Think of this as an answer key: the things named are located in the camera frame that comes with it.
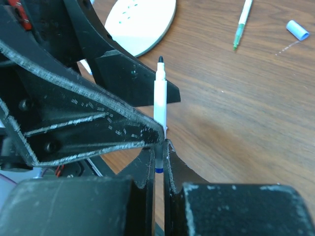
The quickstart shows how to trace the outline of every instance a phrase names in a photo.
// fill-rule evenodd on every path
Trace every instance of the black marker tip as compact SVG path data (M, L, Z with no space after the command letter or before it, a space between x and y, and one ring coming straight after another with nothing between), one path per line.
M164 63L163 57L159 56L158 61Z

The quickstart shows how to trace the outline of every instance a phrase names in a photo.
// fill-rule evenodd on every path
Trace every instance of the brown wood surface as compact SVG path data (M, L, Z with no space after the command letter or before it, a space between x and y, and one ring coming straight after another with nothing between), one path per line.
M114 0L96 0L103 23ZM237 52L243 0L178 0L165 38L140 59L159 55L182 102L168 106L167 136L178 155L210 182L295 187L315 216L315 1L254 0ZM286 29L295 19L311 36ZM142 108L152 115L152 107ZM105 155L117 172L139 150ZM162 175L156 220L163 226Z

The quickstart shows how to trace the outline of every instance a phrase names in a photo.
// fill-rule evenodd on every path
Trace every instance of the green marker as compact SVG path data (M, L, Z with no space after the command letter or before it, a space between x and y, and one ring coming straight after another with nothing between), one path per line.
M248 15L249 15L250 10L251 10L251 6L252 6L252 0L245 0L242 14L241 14L240 20L238 22L238 28L237 28L236 33L235 33L235 39L234 39L234 43L233 43L233 50L234 51L237 49L237 46L240 43L245 24L246 24Z

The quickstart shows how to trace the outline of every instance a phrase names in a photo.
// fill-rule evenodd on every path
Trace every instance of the wood grain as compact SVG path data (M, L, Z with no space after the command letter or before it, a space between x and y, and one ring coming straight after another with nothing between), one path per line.
M103 23L114 3L96 0ZM289 184L315 216L315 2L254 0L234 52L243 3L178 0L169 32L140 59L155 69L163 55L167 78L180 88L182 102L168 106L167 136L192 169L210 182ZM296 42L285 29L291 19L311 36L287 48ZM138 152L104 159L117 172ZM161 226L162 179L156 179Z

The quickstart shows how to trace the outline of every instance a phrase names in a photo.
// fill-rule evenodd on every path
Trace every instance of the marker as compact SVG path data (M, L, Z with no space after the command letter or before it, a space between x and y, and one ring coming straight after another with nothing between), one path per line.
M234 51L237 49L237 46L241 40L247 18L248 18L248 15L250 13L250 10L251 10L251 6L252 6L252 0L245 0L242 14L241 14L240 20L238 22L238 28L237 28L237 31L235 33L234 45L233 45Z
M156 80L154 81L154 108L153 119L162 125L164 138L166 138L166 98L167 81L165 79L165 65L163 57L160 56L157 63ZM163 151L162 145L157 146L156 173L163 173Z

